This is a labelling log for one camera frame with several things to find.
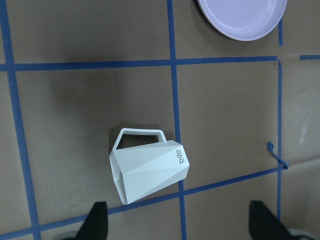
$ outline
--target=logo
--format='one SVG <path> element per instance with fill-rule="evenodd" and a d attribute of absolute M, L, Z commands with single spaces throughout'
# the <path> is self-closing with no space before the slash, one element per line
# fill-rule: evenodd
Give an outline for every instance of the logo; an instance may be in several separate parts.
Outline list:
<path fill-rule="evenodd" d="M 176 156 L 179 159 L 179 164 L 183 164 L 185 162 L 184 157 L 182 156 L 182 152 L 180 150 L 176 151 Z"/>

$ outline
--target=dark blurry object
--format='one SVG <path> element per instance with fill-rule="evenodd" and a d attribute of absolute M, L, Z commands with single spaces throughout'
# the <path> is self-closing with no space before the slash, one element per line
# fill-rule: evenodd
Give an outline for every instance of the dark blurry object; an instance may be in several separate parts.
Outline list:
<path fill-rule="evenodd" d="M 64 240 L 106 240 L 108 236 L 107 203 L 96 202 L 75 238 Z"/>
<path fill-rule="evenodd" d="M 251 201 L 249 232 L 253 240 L 314 240 L 306 235 L 292 236 L 262 201 Z"/>

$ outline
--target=white object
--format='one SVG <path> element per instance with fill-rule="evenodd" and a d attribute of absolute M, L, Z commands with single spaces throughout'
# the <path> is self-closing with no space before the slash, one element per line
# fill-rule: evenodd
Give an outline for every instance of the white object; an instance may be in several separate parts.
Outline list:
<path fill-rule="evenodd" d="M 117 149 L 123 134 L 156 135 L 159 142 Z M 114 184 L 127 205 L 187 177 L 184 147 L 161 130 L 123 128 L 109 156 Z"/>
<path fill-rule="evenodd" d="M 206 19 L 222 34 L 252 41 L 270 33 L 283 16 L 287 0 L 198 0 Z"/>

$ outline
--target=cup handle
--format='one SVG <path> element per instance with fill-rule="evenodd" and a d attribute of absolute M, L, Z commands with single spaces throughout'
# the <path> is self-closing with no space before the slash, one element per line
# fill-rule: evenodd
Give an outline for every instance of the cup handle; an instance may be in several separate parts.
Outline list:
<path fill-rule="evenodd" d="M 152 136 L 152 135 L 156 135 L 158 138 L 159 143 L 163 143 L 166 142 L 166 137 L 165 134 L 162 130 L 159 129 L 138 129 L 138 128 L 122 128 L 118 137 L 115 140 L 115 143 L 113 145 L 112 151 L 117 150 L 117 147 L 120 143 L 120 140 L 122 138 L 123 134 L 127 134 L 127 135 L 148 135 L 148 136 Z"/>

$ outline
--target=plate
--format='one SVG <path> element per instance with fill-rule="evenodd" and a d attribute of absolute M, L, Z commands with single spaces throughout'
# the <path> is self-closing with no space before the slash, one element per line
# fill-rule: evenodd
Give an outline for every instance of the plate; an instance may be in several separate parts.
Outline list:
<path fill-rule="evenodd" d="M 206 19 L 222 34 L 240 41 L 270 33 L 283 16 L 287 0 L 198 0 Z"/>

